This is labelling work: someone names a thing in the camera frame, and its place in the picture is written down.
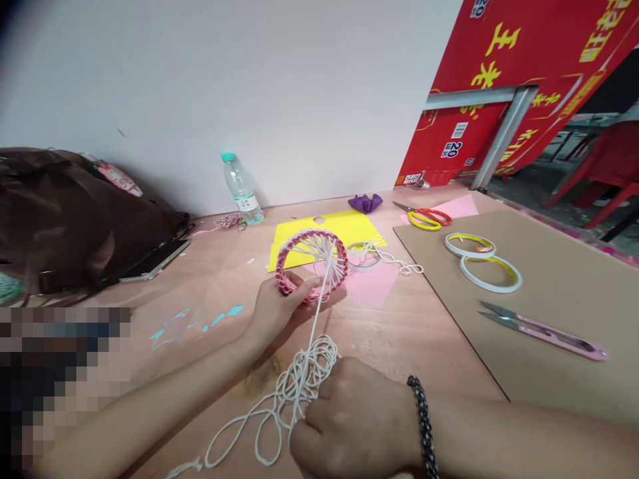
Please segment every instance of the black beaded bracelet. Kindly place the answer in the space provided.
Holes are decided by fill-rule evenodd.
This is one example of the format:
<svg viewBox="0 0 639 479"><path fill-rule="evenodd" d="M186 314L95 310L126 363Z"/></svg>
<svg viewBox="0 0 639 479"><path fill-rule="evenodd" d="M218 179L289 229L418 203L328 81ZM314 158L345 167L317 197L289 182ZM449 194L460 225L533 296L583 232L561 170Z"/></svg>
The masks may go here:
<svg viewBox="0 0 639 479"><path fill-rule="evenodd" d="M419 413L419 430L421 431L422 453L424 455L424 467L426 468L426 477L428 479L439 479L437 471L437 461L435 461L435 448L433 447L433 427L431 426L431 416L428 413L428 404L426 404L426 395L424 388L421 386L419 379L415 376L408 376L406 381L417 399L417 412Z"/></svg>

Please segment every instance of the white cord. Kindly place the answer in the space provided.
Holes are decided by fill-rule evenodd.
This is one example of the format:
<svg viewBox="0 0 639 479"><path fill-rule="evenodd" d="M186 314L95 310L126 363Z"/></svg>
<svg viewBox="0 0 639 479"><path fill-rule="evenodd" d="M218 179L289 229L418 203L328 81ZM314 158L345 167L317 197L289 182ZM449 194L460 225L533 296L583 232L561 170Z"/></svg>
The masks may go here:
<svg viewBox="0 0 639 479"><path fill-rule="evenodd" d="M339 283L339 279L344 276L344 270L346 269L346 264L343 258L334 257L333 250L335 249L335 241L336 240L334 239L331 243L331 240L325 236L311 236L309 238L303 239L291 248L286 247L286 244L284 244L282 246L282 249L287 249L288 251L294 251L296 253L313 256L315 258L315 262L313 263L313 270L316 274L318 274L316 270L317 262L319 260L324 260L327 265L326 272L324 273L324 282L328 280L328 288L331 291L334 287L337 286L337 284ZM307 249L300 247L301 244L305 245ZM328 301L328 297L326 297L322 301L323 292L324 289L322 286L318 302L325 303L326 301Z"/></svg>
<svg viewBox="0 0 639 479"><path fill-rule="evenodd" d="M330 284L330 281L327 281L327 278L332 277L331 273L333 273L335 268L338 267L340 261L334 261L335 258L332 254L333 248L335 247L335 240L333 240L332 244L329 244L330 249L328 250L328 254L325 253L327 251L327 248L325 246L327 245L319 244L318 242L318 244L315 246L317 247L316 251L321 251L321 256L319 254L316 255L316 261L319 257L322 257L327 261L326 274L324 275L324 281L321 285L321 293L319 295L320 297L322 297L324 294L326 283L328 282ZM308 251L303 249L301 249L299 252L310 254ZM214 468L219 465L219 463L221 463L227 457L228 453L237 443L248 419L252 416L259 416L261 414L265 414L266 417L262 419L260 426L258 427L257 435L255 437L255 457L264 466L272 466L278 460L280 454L282 453L282 428L285 428L289 431L293 429L293 426L298 420L298 411L300 413L300 416L304 417L304 411L300 407L300 403L310 402L314 399L317 399L318 389L321 382L329 376L331 370L333 369L333 366L340 358L339 353L337 352L337 346L329 336L320 335L313 342L313 336L315 335L315 326L318 323L318 316L320 314L320 307L321 303L320 301L318 301L318 308L316 309L315 319L313 320L313 329L311 330L311 337L308 341L308 350L300 350L295 354L291 365L278 377L274 393L264 396L257 404L255 404L255 406L251 408L251 410L247 414L230 420L217 432L211 443L208 445L208 449L206 450L206 456L204 456L205 467ZM273 407L256 410L265 400L270 398L273 398ZM291 421L287 423L282 418L282 412L284 407L288 406L289 404L293 404L293 415L291 417ZM275 425L278 428L279 445L276 455L271 460L268 460L260 454L258 444L260 441L262 428L270 418L273 418L275 420ZM222 434L231 424L235 424L236 422L240 421L242 421L240 429L237 431L237 434L235 434L233 441L231 442L229 447L227 447L226 451L224 451L223 455L221 455L214 462L209 462L209 454L211 453L213 444L220 436L220 434ZM173 479L185 470L191 468L196 469L198 472L201 471L202 458L200 457L192 462L181 464L180 466L171 470L166 476L166 479Z"/></svg>
<svg viewBox="0 0 639 479"><path fill-rule="evenodd" d="M402 261L401 259L395 259L395 257L391 255L390 253L387 253L386 251L382 251L381 249L379 249L377 245L381 245L384 241L386 240L384 239L382 235L377 235L373 239L371 239L371 241L363 242L361 250L374 251L375 253L381 256L383 261L386 261L387 263L399 263L401 265L401 267L399 268L399 272L403 274L404 276L410 276L411 272L417 273L417 274L422 274L424 272L424 268L422 265L418 265L418 264L409 265L408 263L406 263L405 261Z"/></svg>

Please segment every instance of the circular loom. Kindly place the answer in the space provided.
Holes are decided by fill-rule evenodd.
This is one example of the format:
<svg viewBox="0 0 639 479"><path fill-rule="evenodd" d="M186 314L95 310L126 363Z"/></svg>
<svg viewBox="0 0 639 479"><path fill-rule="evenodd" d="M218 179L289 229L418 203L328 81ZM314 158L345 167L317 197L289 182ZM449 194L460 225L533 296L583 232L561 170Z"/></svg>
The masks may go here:
<svg viewBox="0 0 639 479"><path fill-rule="evenodd" d="M327 260L332 257L328 270L326 271L326 289L320 298L320 294L312 291L305 299L304 303L313 303L319 300L323 303L328 300L333 291L341 285L346 278L346 248L344 243L333 233L325 230L302 230L289 239L280 249L278 262L275 267L275 277L278 279L280 289L285 295L289 295L297 289L297 286L286 275L284 275L284 264L289 252L311 255L315 261Z"/></svg>

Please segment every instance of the purple cloth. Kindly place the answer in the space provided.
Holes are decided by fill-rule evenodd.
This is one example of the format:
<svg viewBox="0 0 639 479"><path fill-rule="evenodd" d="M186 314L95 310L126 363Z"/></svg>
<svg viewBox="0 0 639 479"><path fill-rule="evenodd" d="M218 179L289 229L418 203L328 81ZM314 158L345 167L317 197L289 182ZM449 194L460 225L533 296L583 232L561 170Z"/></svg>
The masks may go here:
<svg viewBox="0 0 639 479"><path fill-rule="evenodd" d="M378 194L373 195L373 199L368 198L367 195L357 196L348 200L348 204L354 209L364 214L374 212L375 209L381 205L383 200Z"/></svg>

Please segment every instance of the red chair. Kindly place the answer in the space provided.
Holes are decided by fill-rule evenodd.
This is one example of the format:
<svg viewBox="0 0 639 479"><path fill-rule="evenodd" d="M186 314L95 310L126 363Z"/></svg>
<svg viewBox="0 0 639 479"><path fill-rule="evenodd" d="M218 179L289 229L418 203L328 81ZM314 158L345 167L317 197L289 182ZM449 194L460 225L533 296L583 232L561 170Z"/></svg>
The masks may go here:
<svg viewBox="0 0 639 479"><path fill-rule="evenodd" d="M606 128L588 158L544 209L554 206L581 180L591 180L592 184L575 203L577 208L588 207L611 186L621 188L610 203L584 226L586 230L605 220L621 202L639 194L639 121L619 122Z"/></svg>

